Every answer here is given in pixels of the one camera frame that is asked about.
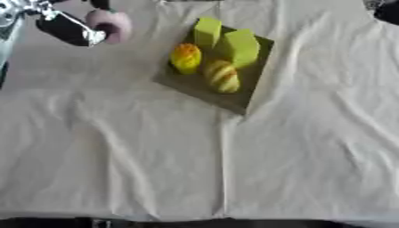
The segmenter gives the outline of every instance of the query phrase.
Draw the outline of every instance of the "yellow striped ball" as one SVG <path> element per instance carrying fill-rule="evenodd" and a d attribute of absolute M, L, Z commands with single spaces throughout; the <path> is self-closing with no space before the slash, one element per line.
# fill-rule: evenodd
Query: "yellow striped ball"
<path fill-rule="evenodd" d="M 233 94 L 240 89 L 237 70 L 228 61 L 213 61 L 204 70 L 208 84 L 221 94 Z"/>

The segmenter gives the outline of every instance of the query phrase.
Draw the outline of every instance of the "toy orange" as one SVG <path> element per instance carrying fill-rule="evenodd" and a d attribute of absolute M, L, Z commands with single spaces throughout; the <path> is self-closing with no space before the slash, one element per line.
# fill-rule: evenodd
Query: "toy orange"
<path fill-rule="evenodd" d="M 184 75 L 197 72 L 201 60 L 202 52 L 193 44 L 180 44 L 170 55 L 170 62 Z"/>

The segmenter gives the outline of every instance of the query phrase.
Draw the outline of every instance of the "table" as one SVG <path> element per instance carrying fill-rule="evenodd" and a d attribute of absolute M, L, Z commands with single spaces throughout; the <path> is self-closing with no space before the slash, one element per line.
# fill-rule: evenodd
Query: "table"
<path fill-rule="evenodd" d="M 0 93 L 0 215 L 397 221 L 398 27 L 362 1 L 114 7 L 134 21 L 123 45 L 23 29 Z M 245 117 L 152 81 L 203 15 L 276 41 Z"/>

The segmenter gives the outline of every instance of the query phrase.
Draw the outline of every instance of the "yellow-green cube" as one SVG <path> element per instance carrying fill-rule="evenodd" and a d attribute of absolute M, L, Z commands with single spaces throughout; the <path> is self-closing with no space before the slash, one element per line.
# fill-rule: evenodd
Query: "yellow-green cube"
<path fill-rule="evenodd" d="M 214 18 L 200 18 L 194 28 L 195 44 L 202 48 L 212 49 L 220 38 L 222 22 Z"/>
<path fill-rule="evenodd" d="M 260 44 L 250 29 L 224 34 L 222 53 L 236 68 L 247 67 L 257 61 Z"/>

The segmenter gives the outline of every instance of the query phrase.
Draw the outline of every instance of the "foam cube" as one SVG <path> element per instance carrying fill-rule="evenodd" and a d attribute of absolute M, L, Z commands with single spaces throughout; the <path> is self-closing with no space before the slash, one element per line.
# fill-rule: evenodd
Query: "foam cube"
<path fill-rule="evenodd" d="M 222 40 L 222 53 L 237 69 L 257 61 L 260 44 L 250 29 L 226 33 Z"/>
<path fill-rule="evenodd" d="M 220 38 L 222 22 L 213 18 L 200 18 L 194 28 L 195 44 L 202 48 L 212 49 Z"/>

